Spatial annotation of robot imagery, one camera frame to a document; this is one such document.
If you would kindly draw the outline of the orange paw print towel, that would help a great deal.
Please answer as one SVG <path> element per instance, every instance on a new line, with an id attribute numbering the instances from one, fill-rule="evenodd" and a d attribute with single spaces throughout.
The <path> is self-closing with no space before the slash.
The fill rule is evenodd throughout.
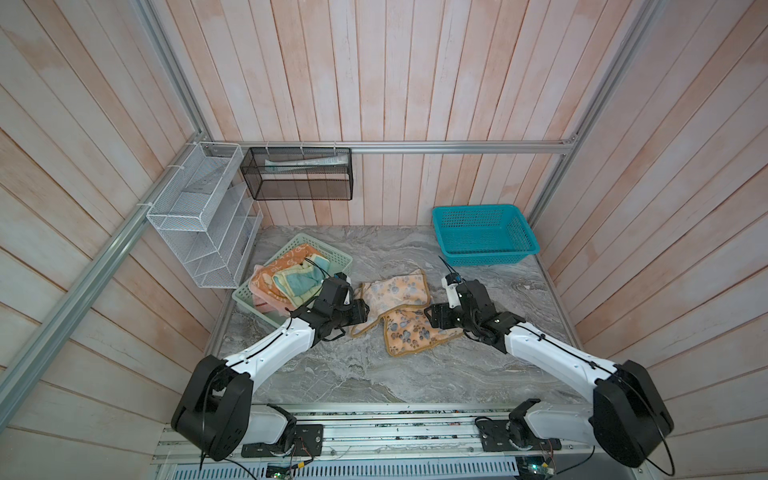
<path id="1" fill-rule="evenodd" d="M 431 305 L 431 293 L 422 269 L 362 283 L 355 298 L 362 299 L 369 312 L 365 322 L 352 327 L 351 336 L 361 337 L 381 325 L 387 353 L 392 357 L 417 354 L 463 336 L 459 328 L 431 326 L 424 313 Z"/>

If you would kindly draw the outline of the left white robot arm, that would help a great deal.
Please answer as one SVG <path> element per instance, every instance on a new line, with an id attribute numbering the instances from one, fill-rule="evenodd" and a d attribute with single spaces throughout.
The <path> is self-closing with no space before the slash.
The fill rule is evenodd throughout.
<path id="1" fill-rule="evenodd" d="M 254 392 L 294 357 L 337 332 L 364 322 L 369 307 L 354 297 L 343 273 L 323 280 L 319 293 L 289 313 L 271 334 L 226 358 L 208 355 L 195 367 L 171 427 L 199 448 L 203 460 L 222 461 L 241 444 L 262 444 L 274 455 L 294 450 L 296 419 L 269 404 L 252 408 Z"/>

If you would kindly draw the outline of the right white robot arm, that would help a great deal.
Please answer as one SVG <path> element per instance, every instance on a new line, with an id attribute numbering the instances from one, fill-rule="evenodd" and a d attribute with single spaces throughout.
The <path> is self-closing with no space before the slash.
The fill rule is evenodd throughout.
<path id="1" fill-rule="evenodd" d="M 424 310 L 433 327 L 459 328 L 473 341 L 531 363 L 589 403 L 558 406 L 537 398 L 522 402 L 509 413 L 504 426 L 507 445 L 531 450 L 548 440 L 572 441 L 599 447 L 631 468 L 641 466 L 658 446 L 665 445 L 674 422 L 642 365 L 595 357 L 517 314 L 498 310 L 477 280 L 450 274 L 442 285 L 447 302 Z"/>

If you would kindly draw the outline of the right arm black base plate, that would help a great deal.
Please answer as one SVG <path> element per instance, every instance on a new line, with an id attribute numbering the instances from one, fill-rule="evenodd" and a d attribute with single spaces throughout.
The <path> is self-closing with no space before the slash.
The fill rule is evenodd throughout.
<path id="1" fill-rule="evenodd" d="M 531 451 L 542 452 L 562 449 L 559 439 L 541 439 L 517 420 L 494 420 L 486 416 L 474 419 L 484 452 Z"/>

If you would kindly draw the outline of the teal plastic basket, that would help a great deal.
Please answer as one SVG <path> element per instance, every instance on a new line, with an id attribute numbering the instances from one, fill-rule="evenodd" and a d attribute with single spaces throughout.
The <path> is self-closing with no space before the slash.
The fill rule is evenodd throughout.
<path id="1" fill-rule="evenodd" d="M 517 264 L 540 251 L 514 205 L 436 207 L 432 223 L 443 257 L 454 267 Z"/>

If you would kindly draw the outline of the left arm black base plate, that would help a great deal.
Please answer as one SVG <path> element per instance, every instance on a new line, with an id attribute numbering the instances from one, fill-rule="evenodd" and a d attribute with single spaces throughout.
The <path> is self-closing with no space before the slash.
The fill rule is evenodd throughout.
<path id="1" fill-rule="evenodd" d="M 289 426 L 275 444 L 243 444 L 243 458 L 283 459 L 291 455 L 314 458 L 321 455 L 324 426 L 319 423 Z"/>

